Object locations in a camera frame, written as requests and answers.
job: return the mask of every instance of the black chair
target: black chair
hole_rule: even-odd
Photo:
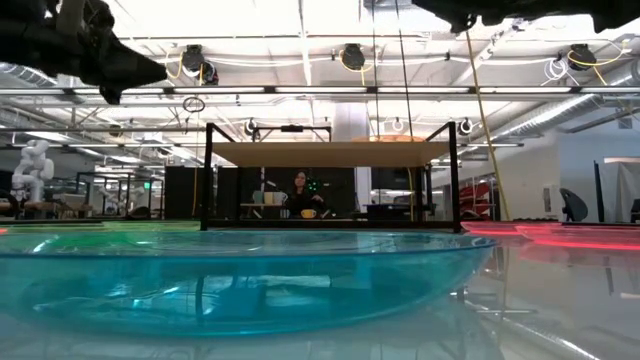
[[[640,221],[640,199],[635,199],[631,206],[631,223],[635,224],[638,221]]]

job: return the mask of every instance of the table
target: table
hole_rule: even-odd
[[[280,208],[280,215],[278,218],[282,218],[282,208],[284,204],[260,204],[260,203],[242,203],[240,207],[247,208],[247,216],[251,217],[251,214],[255,215],[258,219],[262,219],[263,215],[256,211],[256,208],[264,210],[264,208]]]

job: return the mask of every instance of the duct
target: duct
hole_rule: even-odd
[[[10,63],[0,62],[0,73],[9,75],[15,79],[19,79],[29,85],[33,85],[34,87],[55,87],[58,86],[58,82],[53,80],[49,76],[40,72],[39,70],[35,70],[22,65],[15,65]],[[84,99],[81,97],[74,96],[54,96],[56,99],[59,99],[64,102],[72,102],[74,104],[82,104]]]
[[[38,70],[22,65],[0,62],[0,73],[10,75],[36,87],[53,87],[57,82]]]
[[[610,86],[639,86],[640,85],[640,59],[633,60],[609,73],[604,78]],[[599,81],[589,83],[591,86],[601,86]],[[548,103],[523,116],[509,122],[500,128],[492,136],[492,140],[498,140],[506,136],[528,136],[541,134],[562,123],[572,120],[580,115],[591,112],[607,101],[603,97],[594,94],[576,96],[565,101]]]

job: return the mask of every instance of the wooden tabletop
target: wooden tabletop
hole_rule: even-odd
[[[240,167],[419,167],[449,152],[447,142],[215,143]]]

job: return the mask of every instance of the glass bowl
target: glass bowl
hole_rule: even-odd
[[[351,324],[431,302],[489,239],[426,232],[3,235],[2,309],[83,332],[237,336]]]

